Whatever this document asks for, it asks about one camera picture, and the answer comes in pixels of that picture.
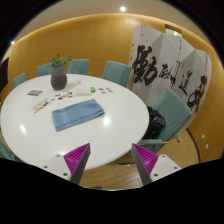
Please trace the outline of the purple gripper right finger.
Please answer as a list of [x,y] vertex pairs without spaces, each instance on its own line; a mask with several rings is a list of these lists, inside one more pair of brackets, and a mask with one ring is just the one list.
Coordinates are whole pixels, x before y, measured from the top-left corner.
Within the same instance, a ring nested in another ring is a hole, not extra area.
[[140,174],[142,184],[150,184],[150,174],[158,160],[158,155],[137,144],[132,144],[131,154]]

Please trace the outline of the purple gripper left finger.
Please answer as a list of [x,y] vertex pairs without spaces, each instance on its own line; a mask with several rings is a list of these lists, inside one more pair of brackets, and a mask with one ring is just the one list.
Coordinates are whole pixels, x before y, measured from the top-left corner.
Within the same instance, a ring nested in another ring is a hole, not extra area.
[[78,184],[90,156],[90,144],[84,144],[63,156],[71,173],[70,181]]

